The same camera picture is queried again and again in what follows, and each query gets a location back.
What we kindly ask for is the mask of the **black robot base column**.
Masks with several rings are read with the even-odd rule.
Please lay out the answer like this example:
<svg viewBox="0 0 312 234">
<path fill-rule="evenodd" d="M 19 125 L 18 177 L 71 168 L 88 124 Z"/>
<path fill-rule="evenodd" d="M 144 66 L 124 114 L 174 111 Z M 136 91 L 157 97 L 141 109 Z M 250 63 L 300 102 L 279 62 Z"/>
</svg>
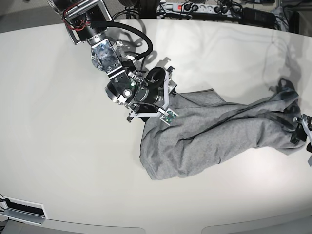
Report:
<svg viewBox="0 0 312 234">
<path fill-rule="evenodd" d="M 158 0 L 140 0 L 140 18 L 155 19 L 158 4 Z"/>
</svg>

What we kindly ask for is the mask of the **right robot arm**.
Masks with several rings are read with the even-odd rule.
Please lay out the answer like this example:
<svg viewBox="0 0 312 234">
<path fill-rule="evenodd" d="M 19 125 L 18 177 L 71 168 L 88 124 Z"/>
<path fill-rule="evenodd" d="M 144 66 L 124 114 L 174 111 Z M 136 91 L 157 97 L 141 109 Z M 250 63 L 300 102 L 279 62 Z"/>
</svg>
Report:
<svg viewBox="0 0 312 234">
<path fill-rule="evenodd" d="M 175 95 L 176 84 L 169 78 L 173 67 L 144 71 L 144 62 L 153 51 L 151 40 L 142 31 L 116 22 L 103 0 L 50 0 L 48 4 L 60 15 L 74 44 L 86 42 L 91 46 L 92 64 L 107 74 L 105 91 L 114 103 L 157 109 L 166 97 Z M 122 40 L 107 36 L 109 29 L 138 36 L 147 50 L 125 51 Z"/>
</svg>

